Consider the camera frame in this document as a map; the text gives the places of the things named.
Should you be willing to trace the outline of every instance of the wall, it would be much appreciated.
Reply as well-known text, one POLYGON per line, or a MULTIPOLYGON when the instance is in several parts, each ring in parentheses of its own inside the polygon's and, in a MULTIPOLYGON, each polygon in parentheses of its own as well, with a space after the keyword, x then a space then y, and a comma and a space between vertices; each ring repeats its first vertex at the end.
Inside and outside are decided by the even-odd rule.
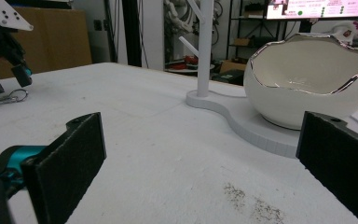
MULTIPOLYGON (((220 3, 224 7, 223 15, 220 19, 220 25, 219 25, 219 32, 221 33, 220 41, 216 46, 213 46, 213 56, 215 59, 225 59, 226 58, 226 50, 227 50, 227 32, 228 32, 228 24, 229 24, 229 0, 220 0, 220 3)), ((251 3, 260 3, 263 4, 264 0, 242 0, 242 7, 249 5, 251 3)), ((240 11, 241 6, 241 0, 233 0, 232 5, 232 18, 238 18, 241 14, 240 11)), ((249 32, 251 32, 258 24, 258 21, 242 21, 241 22, 241 33, 240 36, 248 35, 249 32)), ((272 32, 273 35, 275 35, 277 31, 277 22, 275 21, 269 21, 266 22, 266 26, 268 29, 272 32)), ((238 21, 231 21, 231 29, 229 34, 229 43, 234 42, 234 38, 237 36, 238 31, 238 21)), ((259 30, 257 29, 252 35, 258 35, 259 30)), ((269 36, 269 33, 262 29, 262 36, 269 36)), ((255 53, 255 49, 247 49, 247 48, 238 48, 239 50, 239 56, 248 58, 253 53, 255 53)), ((235 56, 235 48, 229 48, 228 52, 228 58, 233 58, 235 56)))
MULTIPOLYGON (((122 0, 110 0, 112 12, 112 23, 115 29, 115 45, 118 62, 127 64, 126 38, 124 31, 122 0)), ((89 40, 93 61, 95 63, 110 62, 107 33, 106 31, 95 31, 94 20, 105 19, 103 1, 75 0, 73 8, 86 11, 87 25, 89 29, 89 40)), ((149 68, 163 69, 163 19, 161 0, 144 0, 144 15, 140 12, 140 18, 144 18, 144 46, 142 54, 143 67, 146 67, 146 59, 149 68)))
MULTIPOLYGON (((214 31, 214 34, 213 34, 214 37, 216 37, 216 34, 218 32, 219 40, 215 45, 212 46, 212 54, 213 54, 213 58, 215 60, 223 60, 226 58, 227 31, 228 31, 228 22, 229 22, 230 1, 229 0, 218 0, 218 2, 223 7, 223 14, 218 20, 219 25, 217 25, 217 31, 214 31)), ((248 0, 243 0, 244 4, 247 4, 249 2, 250 1, 248 1, 248 0)), ((234 8, 234 13, 236 13, 235 16, 238 16, 238 14, 239 14, 238 13, 239 5, 240 5, 240 0, 234 0, 233 8, 234 8)), ((232 32, 233 32, 232 34, 234 34, 234 31, 236 31, 235 24, 232 29, 232 32)), ((198 37, 197 36, 189 34, 189 35, 186 35, 186 39, 190 43, 192 43, 195 47, 197 47, 197 45, 198 45, 198 37)), ((191 54, 191 52, 186 49, 186 47, 182 44, 182 42, 180 42, 179 40, 176 40, 176 39, 173 42, 175 45, 175 48, 174 48, 174 58, 175 59, 178 59, 185 54, 191 54)))
MULTIPOLYGON (((312 26, 312 29, 310 31, 312 33, 327 33, 338 22, 340 22, 340 21, 318 21, 312 26)), ((298 33, 299 27, 300 27, 299 21, 298 22, 294 22, 294 21, 287 22, 286 36, 290 37, 290 36, 298 33)))
MULTIPOLYGON (((33 73, 91 64, 84 11, 16 7, 34 26, 33 31, 12 33, 24 48, 24 59, 33 73)), ((0 62, 0 78, 13 77, 7 60, 0 62)))

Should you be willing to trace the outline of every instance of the eggshell-shaped bowl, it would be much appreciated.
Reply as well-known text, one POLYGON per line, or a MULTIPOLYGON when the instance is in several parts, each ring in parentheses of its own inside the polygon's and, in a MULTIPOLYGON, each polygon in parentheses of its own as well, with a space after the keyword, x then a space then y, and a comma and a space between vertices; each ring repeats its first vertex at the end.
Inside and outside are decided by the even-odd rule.
POLYGON ((305 111, 345 119, 358 110, 358 50, 331 35, 297 34, 258 50, 243 84, 255 109, 279 126, 300 130, 305 111))

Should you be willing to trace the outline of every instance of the shelf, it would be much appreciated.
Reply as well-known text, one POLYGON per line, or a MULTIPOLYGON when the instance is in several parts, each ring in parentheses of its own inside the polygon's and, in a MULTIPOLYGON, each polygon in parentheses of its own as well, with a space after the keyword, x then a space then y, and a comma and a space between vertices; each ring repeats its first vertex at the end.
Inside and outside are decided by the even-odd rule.
POLYGON ((251 35, 256 35, 257 37, 260 37, 260 36, 262 36, 262 31, 267 31, 270 34, 270 36, 274 37, 275 40, 279 39, 280 26, 281 26, 280 21, 268 21, 265 18, 263 18, 262 15, 250 15, 252 18, 249 18, 249 17, 245 18, 244 16, 239 16, 239 17, 233 18, 232 17, 233 10, 238 10, 241 14, 242 10, 244 9, 245 1, 244 0, 239 0, 239 1, 240 1, 240 7, 233 8, 234 0, 230 0, 226 59, 228 59, 229 50, 232 48, 235 48, 235 57, 238 57, 238 48, 258 49, 258 47, 238 46, 238 45, 230 44, 230 43, 232 43, 233 38, 238 38, 238 37, 240 37, 240 34, 243 33, 243 32, 241 32, 241 29, 245 28, 245 23, 253 24, 252 22, 247 22, 247 21, 257 21, 258 24, 256 27, 253 27, 253 28, 250 28, 249 26, 247 26, 247 28, 249 28, 249 30, 251 30, 251 31, 246 31, 246 35, 241 35, 241 37, 249 38, 249 36, 251 36, 251 35), (235 35, 232 35, 232 33, 231 33, 231 29, 233 28, 233 27, 231 27, 233 24, 232 22, 234 22, 238 26, 238 27, 235 27, 235 29, 237 29, 237 33, 235 35), (267 23, 270 24, 272 22, 276 23, 276 33, 275 34, 273 34, 267 27, 267 23))

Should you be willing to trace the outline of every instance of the monitor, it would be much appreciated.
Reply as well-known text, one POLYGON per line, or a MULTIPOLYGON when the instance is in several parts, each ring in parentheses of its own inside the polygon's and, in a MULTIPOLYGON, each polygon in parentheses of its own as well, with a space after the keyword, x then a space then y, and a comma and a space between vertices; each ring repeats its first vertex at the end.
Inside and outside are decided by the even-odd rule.
POLYGON ((358 18, 358 0, 267 0, 267 20, 358 18))

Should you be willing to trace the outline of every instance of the desk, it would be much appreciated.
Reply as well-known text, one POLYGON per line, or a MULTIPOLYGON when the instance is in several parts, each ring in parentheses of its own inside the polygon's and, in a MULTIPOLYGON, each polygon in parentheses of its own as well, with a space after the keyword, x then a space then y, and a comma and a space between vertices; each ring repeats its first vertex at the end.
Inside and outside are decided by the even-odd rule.
MULTIPOLYGON (((0 105, 0 153, 48 145, 67 121, 102 113, 107 159, 68 223, 358 223, 298 160, 186 105, 193 77, 101 63, 33 79, 25 102, 0 105)), ((2 85, 19 87, 13 78, 2 85)), ((244 95, 220 82, 210 88, 244 95)), ((36 223, 28 192, 9 204, 17 223, 36 223)))
MULTIPOLYGON (((213 70, 213 69, 214 69, 214 64, 211 64, 209 66, 209 70, 213 70)), ((171 68, 167 68, 167 69, 165 69, 165 72, 175 73, 175 74, 179 74, 179 75, 196 76, 199 71, 198 70, 192 70, 192 69, 171 69, 171 68)))

